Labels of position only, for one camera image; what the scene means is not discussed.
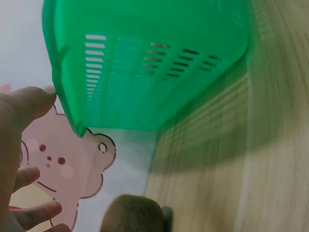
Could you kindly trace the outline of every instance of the bear ear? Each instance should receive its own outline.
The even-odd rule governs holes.
[[[0,86],[0,93],[10,93],[11,91],[11,85]]]
[[[95,155],[92,161],[91,171],[81,198],[89,198],[96,195],[102,187],[102,172],[110,167],[116,158],[116,146],[114,141],[107,135],[95,134],[92,136],[95,140]]]
[[[57,109],[56,106],[53,105],[53,107],[43,117],[55,117],[56,115],[57,115]]]
[[[105,170],[116,158],[116,145],[111,137],[105,134],[95,134],[94,137],[98,146],[95,159],[101,165],[102,170]]]
[[[24,141],[21,141],[20,163],[19,167],[27,167],[29,160],[28,148]]]

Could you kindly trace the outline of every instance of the plastic basket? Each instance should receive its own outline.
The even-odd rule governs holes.
[[[45,0],[53,82],[73,130],[156,130],[247,47],[243,0]]]

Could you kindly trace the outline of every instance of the wooden surface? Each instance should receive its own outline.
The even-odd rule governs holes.
[[[252,0],[250,48],[161,131],[174,232],[309,231],[309,0]]]

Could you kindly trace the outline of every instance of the transparent plastic sheet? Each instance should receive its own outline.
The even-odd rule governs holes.
[[[0,92],[10,91],[9,85],[0,87]],[[12,195],[10,208],[29,208],[56,200],[63,211],[31,231],[41,232],[60,223],[72,230],[79,200],[99,192],[103,185],[102,172],[111,166],[115,157],[115,143],[109,136],[88,130],[83,138],[78,137],[66,116],[52,107],[22,133],[20,167],[38,167],[41,176]]]

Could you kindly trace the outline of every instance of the acrylic bear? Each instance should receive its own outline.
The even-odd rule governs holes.
[[[67,118],[53,107],[47,115],[31,123],[22,133],[20,167],[35,166],[41,176],[35,183],[52,199],[61,203],[63,211],[51,224],[74,227],[78,201],[94,196],[102,187],[102,172],[116,157],[113,140],[104,134],[83,138],[71,130]]]

